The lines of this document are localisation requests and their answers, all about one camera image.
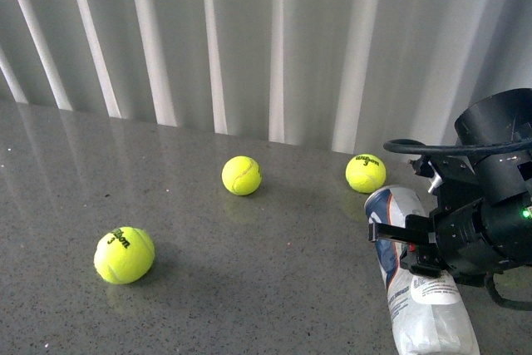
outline gray countertop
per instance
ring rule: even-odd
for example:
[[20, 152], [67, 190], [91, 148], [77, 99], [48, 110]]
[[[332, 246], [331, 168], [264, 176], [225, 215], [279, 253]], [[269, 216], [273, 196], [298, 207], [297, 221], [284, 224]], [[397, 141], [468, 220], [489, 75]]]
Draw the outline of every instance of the gray countertop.
[[[221, 183], [235, 155], [263, 172], [247, 197]], [[396, 354], [350, 159], [0, 102], [0, 353]], [[434, 206], [408, 165], [388, 171]], [[115, 286], [93, 256], [128, 225], [150, 234], [156, 260]], [[530, 293], [526, 274], [501, 287]], [[459, 287], [482, 354], [532, 353], [531, 313]]]

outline yellow tennis ball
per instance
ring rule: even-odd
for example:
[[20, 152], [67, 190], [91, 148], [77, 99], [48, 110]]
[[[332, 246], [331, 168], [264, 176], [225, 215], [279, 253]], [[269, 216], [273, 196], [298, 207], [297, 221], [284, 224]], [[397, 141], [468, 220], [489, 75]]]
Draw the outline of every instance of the yellow tennis ball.
[[128, 284], [140, 279], [155, 259], [155, 246], [142, 229], [118, 228], [103, 236], [96, 247], [94, 266], [109, 283]]
[[245, 155], [227, 161], [222, 170], [225, 188], [235, 195], [250, 195], [259, 187], [262, 179], [259, 164]]
[[356, 155], [347, 164], [346, 179], [354, 190], [360, 193], [372, 193], [384, 185], [386, 167], [374, 155]]

